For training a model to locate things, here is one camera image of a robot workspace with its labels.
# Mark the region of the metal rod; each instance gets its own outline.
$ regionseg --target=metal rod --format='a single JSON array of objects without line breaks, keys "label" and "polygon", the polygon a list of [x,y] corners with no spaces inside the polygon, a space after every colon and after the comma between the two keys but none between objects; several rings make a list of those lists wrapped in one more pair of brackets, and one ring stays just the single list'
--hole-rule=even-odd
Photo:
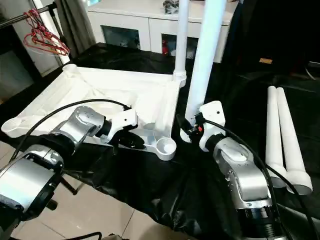
[{"label": "metal rod", "polygon": [[[52,7],[53,9],[56,9],[56,8],[57,8],[57,5],[54,4],[54,3],[52,3],[52,4],[48,5],[48,6],[44,6],[44,7],[42,7],[42,8],[39,8],[37,11],[38,11],[38,13],[41,14],[41,13],[44,13],[44,12],[48,11],[50,7]],[[10,25],[12,25],[12,24],[16,24],[16,23],[18,23],[18,22],[20,22],[20,21],[22,21],[22,20],[27,19],[27,18],[29,18],[29,16],[23,14],[23,15],[16,16],[16,17],[14,17],[14,18],[11,18],[11,19],[9,19],[9,20],[0,22],[0,29],[5,28],[5,27],[7,27],[7,26],[10,26]]]}]

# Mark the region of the cabinet door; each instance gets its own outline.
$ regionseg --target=cabinet door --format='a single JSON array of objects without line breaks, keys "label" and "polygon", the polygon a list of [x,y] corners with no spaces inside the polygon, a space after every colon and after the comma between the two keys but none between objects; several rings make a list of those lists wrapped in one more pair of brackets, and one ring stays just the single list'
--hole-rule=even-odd
[{"label": "cabinet door", "polygon": [[[88,12],[88,17],[97,43],[131,47],[135,41],[141,50],[151,50],[148,18],[93,11]],[[128,40],[135,36],[138,40]]]},{"label": "cabinet door", "polygon": [[[163,20],[149,18],[150,27],[150,42],[151,51],[155,53],[162,53],[162,40],[166,35],[177,35],[178,21]],[[201,23],[189,22],[188,23],[188,37],[198,39],[200,36]],[[224,54],[229,26],[223,25],[220,30],[218,46],[215,51],[214,62],[220,63]]]}]

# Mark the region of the black fabric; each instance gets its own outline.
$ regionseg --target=black fabric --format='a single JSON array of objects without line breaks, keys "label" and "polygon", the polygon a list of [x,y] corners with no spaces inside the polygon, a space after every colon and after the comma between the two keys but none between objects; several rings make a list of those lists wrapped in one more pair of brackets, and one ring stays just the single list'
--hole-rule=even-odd
[{"label": "black fabric", "polygon": [[[87,68],[160,74],[171,74],[174,70],[172,57],[100,43],[73,62]],[[179,93],[177,114],[184,115],[186,109],[192,68],[193,61],[187,59],[188,78]],[[0,124],[20,113],[60,72],[59,68],[41,83],[0,105]],[[239,75],[214,64],[205,101],[220,100],[226,127],[247,141],[264,159],[267,87],[270,85],[285,90],[305,168],[313,183],[313,193],[303,199],[312,216],[320,219],[320,112],[317,109],[320,82],[265,72]],[[199,240],[228,239],[227,234],[238,234],[237,215],[222,174],[209,153],[180,139],[179,130],[175,121],[172,138],[177,143],[177,151],[171,161],[161,161],[153,153],[121,148],[114,156],[112,148],[82,144],[71,159],[65,160],[66,171],[98,191],[148,214],[156,222]],[[24,149],[36,138],[30,137]],[[16,147],[21,137],[9,138],[1,132],[0,140]],[[312,239],[306,220],[294,211],[301,211],[295,197],[286,189],[276,189],[276,198],[282,205],[282,219],[295,239]]]}]

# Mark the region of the black plastic sheet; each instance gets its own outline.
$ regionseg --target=black plastic sheet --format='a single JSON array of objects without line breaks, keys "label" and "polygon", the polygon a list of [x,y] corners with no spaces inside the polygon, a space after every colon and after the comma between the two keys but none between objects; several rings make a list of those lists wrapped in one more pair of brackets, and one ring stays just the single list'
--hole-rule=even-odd
[{"label": "black plastic sheet", "polygon": [[[80,67],[171,74],[174,58],[158,53],[97,44],[73,60]],[[187,60],[187,84],[180,90],[176,113],[184,114],[193,61]],[[20,113],[61,72],[49,74],[42,83],[0,105],[5,115],[0,124]],[[303,199],[316,221],[320,219],[320,82],[258,72],[237,75],[214,64],[206,102],[220,100],[226,127],[230,128],[264,159],[266,143],[267,88],[283,87],[297,132],[313,193]],[[82,144],[72,159],[65,161],[69,175],[148,214],[156,222],[199,240],[229,239],[239,233],[237,216],[224,177],[210,153],[183,142],[174,122],[172,138],[177,143],[173,160],[161,161],[153,153]],[[0,139],[16,147],[21,140],[0,133]],[[34,143],[30,137],[24,149]],[[295,239],[312,239],[309,226],[294,195],[276,189],[282,220]]]}]

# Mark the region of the white pipe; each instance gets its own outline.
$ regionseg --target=white pipe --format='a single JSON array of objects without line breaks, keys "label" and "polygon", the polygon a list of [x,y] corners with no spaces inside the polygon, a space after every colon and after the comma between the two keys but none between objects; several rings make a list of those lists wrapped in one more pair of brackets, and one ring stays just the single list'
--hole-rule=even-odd
[{"label": "white pipe", "polygon": [[281,126],[281,135],[287,170],[287,179],[300,195],[313,191],[310,176],[306,173],[304,160],[300,151],[295,126],[291,118],[285,91],[282,87],[276,89]]},{"label": "white pipe", "polygon": [[178,32],[176,37],[174,80],[181,81],[181,87],[186,85],[186,54],[188,39],[189,0],[179,1]]},{"label": "white pipe", "polygon": [[[282,157],[282,144],[279,123],[277,90],[274,86],[268,87],[267,113],[266,113],[266,140],[265,163],[287,178]],[[273,187],[283,188],[286,184],[273,172],[269,171]]]},{"label": "white pipe", "polygon": [[[199,108],[205,101],[226,3],[227,0],[205,1],[201,32],[185,110],[185,118],[192,125],[195,124],[194,117],[199,113]],[[190,142],[188,135],[184,131],[180,131],[180,136],[185,142]]]}]

